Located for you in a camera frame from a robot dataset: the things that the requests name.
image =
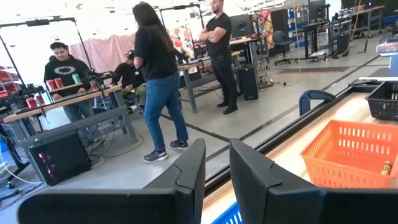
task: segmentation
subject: black basket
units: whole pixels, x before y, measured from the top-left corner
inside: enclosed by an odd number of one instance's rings
[[[398,121],[398,82],[383,82],[366,100],[373,118]]]

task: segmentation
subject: orange basket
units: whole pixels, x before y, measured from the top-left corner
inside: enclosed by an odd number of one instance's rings
[[[398,126],[330,121],[302,152],[311,182],[334,188],[386,188],[398,171]],[[389,175],[382,175],[390,160]]]

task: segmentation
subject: black t-shirt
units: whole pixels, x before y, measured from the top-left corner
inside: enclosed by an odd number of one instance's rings
[[[164,28],[140,27],[136,32],[136,57],[144,59],[140,69],[145,81],[165,78],[178,71],[174,53],[167,51],[155,29]]]
[[[136,68],[133,65],[129,65],[124,62],[118,65],[115,69],[115,75],[112,78],[112,83],[117,83],[120,78],[122,78],[122,87],[125,88],[128,85],[132,85],[134,88],[139,87],[144,83],[144,79],[142,75],[134,74],[136,72]]]
[[[232,24],[229,16],[223,13],[219,18],[212,18],[206,26],[208,31],[214,31],[216,27],[225,29],[226,33],[217,43],[212,43],[207,40],[207,51],[210,57],[214,57],[218,54],[227,54],[230,51],[228,46],[231,38]]]
[[[44,83],[47,80],[53,80],[54,78],[61,78],[63,85],[69,86],[74,85],[73,74],[78,74],[80,80],[83,82],[83,88],[88,90],[90,88],[90,83],[86,82],[85,71],[89,70],[87,65],[81,60],[75,59],[72,55],[68,60],[60,61],[55,59],[46,64],[44,68]],[[61,96],[67,96],[75,94],[77,91],[75,88],[70,88],[58,92]]]

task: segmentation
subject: blue jeans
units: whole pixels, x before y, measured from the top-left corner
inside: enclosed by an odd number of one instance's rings
[[[148,80],[147,99],[145,106],[144,119],[147,123],[150,135],[155,145],[155,150],[165,149],[162,130],[159,124],[159,116],[164,108],[167,107],[169,114],[173,119],[177,140],[185,142],[188,140],[187,127],[182,116],[180,101],[178,98],[178,88],[180,86],[179,72],[166,78]]]
[[[68,119],[70,122],[78,121],[82,119],[82,115],[85,118],[88,118],[89,116],[94,116],[93,112],[93,104],[91,100],[86,100],[78,103],[74,103],[72,105],[66,105],[63,106],[63,110],[65,114],[67,115]],[[94,135],[95,132],[97,131],[97,125],[92,125],[89,127],[90,134]],[[79,129],[78,130],[79,137],[81,139],[86,139],[88,138],[88,132],[85,128]]]

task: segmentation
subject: green can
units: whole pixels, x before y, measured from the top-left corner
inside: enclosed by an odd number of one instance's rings
[[[79,74],[73,74],[72,77],[73,77],[73,81],[75,82],[75,84],[81,83]]]

